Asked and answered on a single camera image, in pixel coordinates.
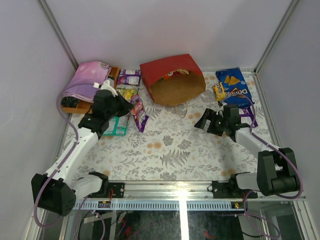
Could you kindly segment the yellow green snack packet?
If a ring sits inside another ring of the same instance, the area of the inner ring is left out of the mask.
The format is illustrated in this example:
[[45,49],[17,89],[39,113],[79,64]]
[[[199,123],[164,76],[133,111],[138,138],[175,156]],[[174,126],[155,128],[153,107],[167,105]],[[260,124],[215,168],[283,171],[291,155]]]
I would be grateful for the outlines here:
[[132,96],[135,96],[139,93],[138,87],[117,87],[116,91],[127,101],[130,102]]

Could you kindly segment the red paper bag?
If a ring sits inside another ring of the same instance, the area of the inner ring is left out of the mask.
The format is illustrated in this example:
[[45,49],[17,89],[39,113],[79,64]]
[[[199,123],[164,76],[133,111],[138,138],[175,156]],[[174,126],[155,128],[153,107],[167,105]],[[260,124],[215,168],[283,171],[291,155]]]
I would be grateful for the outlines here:
[[[189,70],[184,74],[161,80],[177,69]],[[169,56],[140,64],[142,81],[155,104],[172,107],[185,104],[206,91],[203,73],[190,54]]]

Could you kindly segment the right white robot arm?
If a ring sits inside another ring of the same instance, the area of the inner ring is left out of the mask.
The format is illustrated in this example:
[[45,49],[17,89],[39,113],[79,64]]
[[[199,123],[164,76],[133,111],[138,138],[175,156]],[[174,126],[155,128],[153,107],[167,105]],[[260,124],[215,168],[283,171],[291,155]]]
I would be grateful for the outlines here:
[[291,148],[281,148],[259,137],[253,127],[242,122],[237,105],[227,104],[214,111],[207,108],[195,128],[221,137],[226,134],[233,142],[246,148],[257,159],[256,173],[243,172],[232,174],[228,180],[228,192],[240,197],[245,191],[257,191],[264,196],[286,197],[296,192],[300,196],[303,184],[296,158]]

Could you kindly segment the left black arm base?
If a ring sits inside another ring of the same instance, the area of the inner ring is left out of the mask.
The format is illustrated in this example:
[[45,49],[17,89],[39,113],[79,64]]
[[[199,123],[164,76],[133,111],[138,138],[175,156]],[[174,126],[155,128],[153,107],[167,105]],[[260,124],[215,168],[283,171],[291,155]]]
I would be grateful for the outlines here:
[[109,177],[93,171],[89,175],[99,177],[102,180],[99,191],[91,193],[89,198],[123,198],[125,192],[124,182],[109,182]]

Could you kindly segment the purple berries candy packet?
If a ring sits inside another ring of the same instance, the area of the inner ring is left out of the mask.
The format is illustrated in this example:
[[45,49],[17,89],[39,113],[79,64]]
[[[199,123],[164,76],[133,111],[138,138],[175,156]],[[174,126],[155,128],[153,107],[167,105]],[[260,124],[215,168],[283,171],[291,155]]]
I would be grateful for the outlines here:
[[149,119],[149,116],[146,114],[143,101],[140,96],[136,94],[131,97],[130,103],[133,105],[130,113],[133,116],[137,129],[139,130],[139,132],[143,133],[146,123]]

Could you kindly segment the blue snack packet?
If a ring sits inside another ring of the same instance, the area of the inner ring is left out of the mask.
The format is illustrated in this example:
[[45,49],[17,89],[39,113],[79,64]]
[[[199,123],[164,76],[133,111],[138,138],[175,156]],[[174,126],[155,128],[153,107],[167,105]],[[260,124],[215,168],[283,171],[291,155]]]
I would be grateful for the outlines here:
[[252,95],[244,79],[244,76],[239,67],[218,70],[215,72],[216,78],[224,88],[227,95],[234,95],[226,99],[224,102],[228,105],[238,105],[239,108],[244,109],[251,106]]

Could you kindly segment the orange fruits candy packet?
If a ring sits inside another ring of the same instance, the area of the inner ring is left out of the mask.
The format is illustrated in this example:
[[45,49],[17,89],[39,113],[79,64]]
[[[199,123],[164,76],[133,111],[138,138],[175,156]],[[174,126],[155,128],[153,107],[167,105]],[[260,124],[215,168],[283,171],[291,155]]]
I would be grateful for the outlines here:
[[189,74],[189,70],[187,69],[176,69],[174,71],[171,71],[167,74],[165,74],[161,80],[168,80],[170,78],[174,78],[174,77],[178,77],[178,76],[181,76],[181,75],[188,75]]

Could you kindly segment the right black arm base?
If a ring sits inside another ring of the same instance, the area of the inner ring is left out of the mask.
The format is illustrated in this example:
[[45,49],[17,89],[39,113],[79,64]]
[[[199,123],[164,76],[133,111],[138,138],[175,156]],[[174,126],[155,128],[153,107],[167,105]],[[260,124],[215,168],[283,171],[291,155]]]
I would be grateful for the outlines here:
[[207,191],[213,194],[214,199],[244,199],[249,191],[259,191],[257,174],[231,174],[228,181],[212,181]]

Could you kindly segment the teal candy packet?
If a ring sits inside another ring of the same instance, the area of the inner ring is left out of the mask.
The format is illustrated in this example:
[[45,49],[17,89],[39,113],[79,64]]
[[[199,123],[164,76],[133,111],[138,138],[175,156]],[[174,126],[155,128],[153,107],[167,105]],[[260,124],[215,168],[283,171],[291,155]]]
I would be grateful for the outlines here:
[[112,118],[103,136],[125,136],[127,134],[129,119],[129,115]]

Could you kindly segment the purple snack packet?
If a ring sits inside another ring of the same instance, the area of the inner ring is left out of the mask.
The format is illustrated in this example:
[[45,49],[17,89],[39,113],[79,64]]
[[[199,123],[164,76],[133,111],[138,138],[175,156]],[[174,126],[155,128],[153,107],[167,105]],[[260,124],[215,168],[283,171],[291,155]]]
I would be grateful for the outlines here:
[[254,120],[254,113],[252,107],[240,108],[239,116],[241,118],[241,123],[251,125]]
[[121,69],[117,79],[118,85],[139,86],[141,81],[141,71],[131,69]]

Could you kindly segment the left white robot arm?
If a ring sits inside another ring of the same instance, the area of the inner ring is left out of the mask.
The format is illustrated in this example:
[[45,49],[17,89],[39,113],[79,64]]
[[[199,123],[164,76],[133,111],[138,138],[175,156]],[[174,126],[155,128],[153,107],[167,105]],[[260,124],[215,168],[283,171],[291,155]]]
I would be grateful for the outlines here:
[[75,128],[75,139],[44,174],[37,173],[32,178],[35,214],[42,208],[65,217],[78,200],[109,194],[109,178],[103,173],[92,171],[77,180],[73,177],[83,158],[109,127],[110,120],[126,116],[133,107],[119,92],[107,89],[96,92],[89,111]]

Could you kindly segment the yellow candy packet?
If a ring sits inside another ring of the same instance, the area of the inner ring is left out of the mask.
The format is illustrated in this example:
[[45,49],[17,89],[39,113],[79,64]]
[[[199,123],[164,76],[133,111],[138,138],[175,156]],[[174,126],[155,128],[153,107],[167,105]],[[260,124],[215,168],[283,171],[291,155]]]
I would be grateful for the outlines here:
[[217,102],[222,101],[227,96],[223,84],[221,82],[214,84],[212,86],[212,89],[215,96],[215,100]]

